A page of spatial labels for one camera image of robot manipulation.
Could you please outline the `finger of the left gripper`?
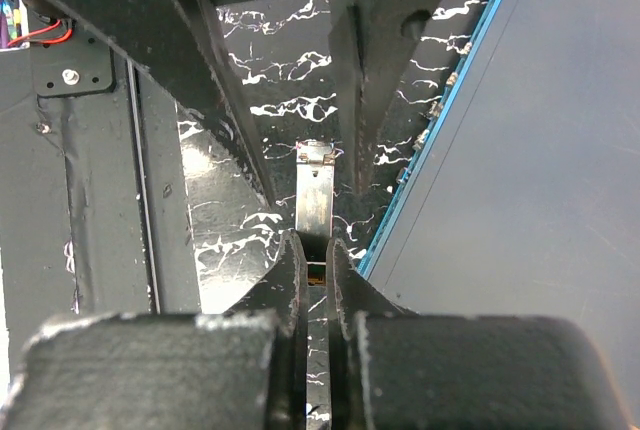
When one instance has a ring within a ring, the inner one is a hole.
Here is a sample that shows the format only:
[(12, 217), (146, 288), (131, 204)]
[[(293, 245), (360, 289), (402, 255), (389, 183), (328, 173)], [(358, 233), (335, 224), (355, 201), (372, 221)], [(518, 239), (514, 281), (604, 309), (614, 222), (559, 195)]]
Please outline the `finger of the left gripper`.
[(419, 116), (400, 91), (428, 30), (471, 0), (329, 0), (328, 35), (344, 181), (355, 195), (380, 182), (383, 148), (406, 143)]
[(203, 127), (220, 132), (261, 200), (274, 202), (257, 125), (208, 0), (45, 1), (134, 63)]

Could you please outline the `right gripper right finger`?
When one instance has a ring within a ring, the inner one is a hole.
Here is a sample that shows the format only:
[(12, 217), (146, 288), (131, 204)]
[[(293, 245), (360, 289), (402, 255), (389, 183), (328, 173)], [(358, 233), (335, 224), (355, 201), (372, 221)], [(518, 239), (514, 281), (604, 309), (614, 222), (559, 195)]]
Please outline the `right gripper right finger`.
[(371, 429), (369, 331), (371, 318), (414, 317), (388, 300), (354, 265), (346, 244), (326, 250), (327, 325), (332, 429)]

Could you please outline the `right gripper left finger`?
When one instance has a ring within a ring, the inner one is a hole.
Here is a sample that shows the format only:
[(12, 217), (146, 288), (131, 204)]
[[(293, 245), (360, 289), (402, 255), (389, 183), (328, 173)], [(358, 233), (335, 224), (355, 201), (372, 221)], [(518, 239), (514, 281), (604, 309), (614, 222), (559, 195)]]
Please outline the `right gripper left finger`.
[(308, 264), (299, 236), (281, 235), (267, 273), (224, 314), (273, 316), (275, 339), (262, 366), (269, 372), (265, 395), (268, 429), (304, 429), (307, 403)]

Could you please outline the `silver SFP transceiver plug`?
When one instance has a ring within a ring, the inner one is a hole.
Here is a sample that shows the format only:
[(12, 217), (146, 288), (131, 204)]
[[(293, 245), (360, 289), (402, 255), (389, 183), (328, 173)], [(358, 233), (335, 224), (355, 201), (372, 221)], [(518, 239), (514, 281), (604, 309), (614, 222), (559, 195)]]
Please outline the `silver SFP transceiver plug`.
[(402, 168), (396, 176), (396, 183), (398, 185), (405, 185), (410, 176), (410, 171), (407, 167)]

